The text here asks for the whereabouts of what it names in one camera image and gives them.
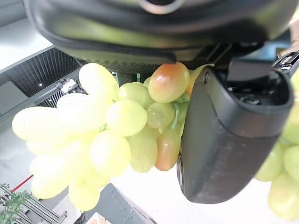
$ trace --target white floor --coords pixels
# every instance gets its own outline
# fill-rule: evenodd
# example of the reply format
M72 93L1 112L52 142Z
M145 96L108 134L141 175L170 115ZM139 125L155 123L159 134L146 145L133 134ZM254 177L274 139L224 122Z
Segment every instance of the white floor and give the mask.
M176 169L160 172L154 168L146 174L128 169L112 184L158 224L299 224L278 219L267 205L270 185L255 180L233 199L216 205L189 202L180 190ZM73 224L80 215L68 196L54 209L64 210L68 218L63 224Z

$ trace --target metal grill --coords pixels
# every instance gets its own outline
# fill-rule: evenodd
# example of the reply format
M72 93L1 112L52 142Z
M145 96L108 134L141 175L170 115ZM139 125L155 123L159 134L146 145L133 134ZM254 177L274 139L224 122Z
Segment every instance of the metal grill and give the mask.
M83 93L87 94L87 92L83 89L81 86L79 80L76 80L76 83L78 84L78 88L75 90L75 93ZM53 93L49 98L45 99L43 102L41 102L38 106L47 106L47 107L54 107L56 108L57 101L63 96L64 94L57 90Z
M52 48L2 73L0 85L11 81L31 97L79 67L75 58Z

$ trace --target green plant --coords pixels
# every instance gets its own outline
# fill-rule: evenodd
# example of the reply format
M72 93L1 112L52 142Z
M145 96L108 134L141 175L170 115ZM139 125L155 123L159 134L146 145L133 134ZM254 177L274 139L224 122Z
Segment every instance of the green plant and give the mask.
M0 184L0 187L9 191L8 184ZM0 223L13 224L17 213L22 210L21 206L29 199L30 194L26 191L11 194L4 192L0 196Z

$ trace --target metal rack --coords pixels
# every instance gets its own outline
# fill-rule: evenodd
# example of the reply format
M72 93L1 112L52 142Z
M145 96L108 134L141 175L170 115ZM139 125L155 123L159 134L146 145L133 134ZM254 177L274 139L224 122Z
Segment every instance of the metal rack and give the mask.
M8 198L12 195L12 193L2 185L0 185L0 189L4 191L4 194L7 195ZM45 207L42 203L40 203L36 198L34 198L31 195L29 196L29 199L27 199L23 203L23 207L33 212L49 224L60 224L67 217L66 211L62 215L59 215ZM17 224L36 224L22 211L19 211L16 214L15 222Z

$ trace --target grape bunch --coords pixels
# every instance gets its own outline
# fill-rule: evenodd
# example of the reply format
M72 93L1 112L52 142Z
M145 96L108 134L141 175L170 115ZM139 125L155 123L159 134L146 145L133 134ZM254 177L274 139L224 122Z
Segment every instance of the grape bunch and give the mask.
M255 175L262 182L272 182L269 208L281 219L299 218L299 71L292 77L295 89L293 106L283 133L268 158Z
M107 69L90 63L79 72L88 95L71 93L56 108L20 111L13 131L37 155L30 165L32 193L47 199L69 186L75 207L87 211L129 165L140 173L154 166L173 168L195 81L191 77L181 63L163 64L144 84L119 87Z

